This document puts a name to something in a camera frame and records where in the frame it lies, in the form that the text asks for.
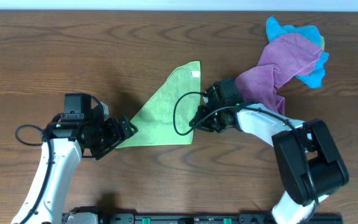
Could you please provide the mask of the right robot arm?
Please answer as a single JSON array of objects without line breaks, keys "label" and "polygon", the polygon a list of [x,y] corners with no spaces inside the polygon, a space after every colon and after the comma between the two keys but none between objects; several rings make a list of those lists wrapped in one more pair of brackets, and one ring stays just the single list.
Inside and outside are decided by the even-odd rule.
[{"label": "right robot arm", "polygon": [[252,134],[272,146],[285,192],[270,223],[308,223],[320,203],[349,182],[349,173],[325,122],[290,119],[239,95],[203,93],[191,129]]}]

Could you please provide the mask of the green microfiber cloth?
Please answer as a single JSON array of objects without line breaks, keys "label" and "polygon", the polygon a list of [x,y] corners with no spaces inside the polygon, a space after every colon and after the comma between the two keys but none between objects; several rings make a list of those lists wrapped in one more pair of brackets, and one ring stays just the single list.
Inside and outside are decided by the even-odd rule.
[{"label": "green microfiber cloth", "polygon": [[118,147],[191,144],[193,133],[178,133],[189,130],[189,122],[200,105],[200,91],[201,62],[192,61],[174,69],[131,119],[139,131]]}]

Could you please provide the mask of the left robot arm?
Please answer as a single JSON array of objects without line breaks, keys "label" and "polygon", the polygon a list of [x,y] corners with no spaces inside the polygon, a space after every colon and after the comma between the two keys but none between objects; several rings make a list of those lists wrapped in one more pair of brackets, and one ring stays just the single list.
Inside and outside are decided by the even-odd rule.
[{"label": "left robot arm", "polygon": [[100,160],[138,132],[126,116],[95,118],[60,113],[41,129],[42,154],[35,177],[13,223],[58,223],[73,174],[89,149]]}]

